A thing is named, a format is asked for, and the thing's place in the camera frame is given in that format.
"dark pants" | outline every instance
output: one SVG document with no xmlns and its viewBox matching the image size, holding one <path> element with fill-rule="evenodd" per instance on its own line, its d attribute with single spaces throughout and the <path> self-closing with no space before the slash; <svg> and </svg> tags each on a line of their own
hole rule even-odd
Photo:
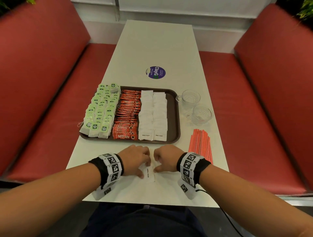
<svg viewBox="0 0 313 237">
<path fill-rule="evenodd" d="M 170 217 L 174 217 L 180 222 L 186 223 L 186 225 L 191 225 L 202 233 L 203 236 L 206 236 L 198 219 L 186 207 L 100 202 L 98 208 L 89 218 L 88 224 L 80 234 L 80 237 L 101 237 L 117 218 L 142 209 L 149 209 L 151 213 L 162 212 Z"/>
</svg>

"forearm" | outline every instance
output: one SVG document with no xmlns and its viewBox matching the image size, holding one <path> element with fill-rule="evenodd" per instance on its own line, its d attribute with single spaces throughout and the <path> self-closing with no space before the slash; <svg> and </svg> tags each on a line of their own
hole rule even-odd
<svg viewBox="0 0 313 237">
<path fill-rule="evenodd" d="M 37 236 L 100 185 L 84 164 L 0 194 L 0 236 Z"/>
<path fill-rule="evenodd" d="M 311 232 L 311 216 L 218 167 L 209 165 L 200 175 L 200 184 L 220 207 L 256 236 L 305 237 L 309 235 L 304 232 Z"/>
</svg>

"wire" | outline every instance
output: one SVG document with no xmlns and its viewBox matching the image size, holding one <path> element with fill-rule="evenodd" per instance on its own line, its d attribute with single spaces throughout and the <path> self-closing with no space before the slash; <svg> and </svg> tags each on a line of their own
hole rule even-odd
<svg viewBox="0 0 313 237">
<path fill-rule="evenodd" d="M 196 192 L 198 191 L 202 191 L 202 192 L 205 192 L 206 194 L 208 194 L 206 191 L 202 190 L 202 189 L 197 189 Z M 226 216 L 226 218 L 228 219 L 228 221 L 231 223 L 231 225 L 233 226 L 233 228 L 236 230 L 236 232 L 241 236 L 241 237 L 244 237 L 238 230 L 237 228 L 234 226 L 234 224 L 232 223 L 232 221 L 229 219 L 228 215 L 226 214 L 226 212 L 223 210 L 223 208 L 219 207 L 222 212 L 224 213 L 224 215 Z"/>
</svg>

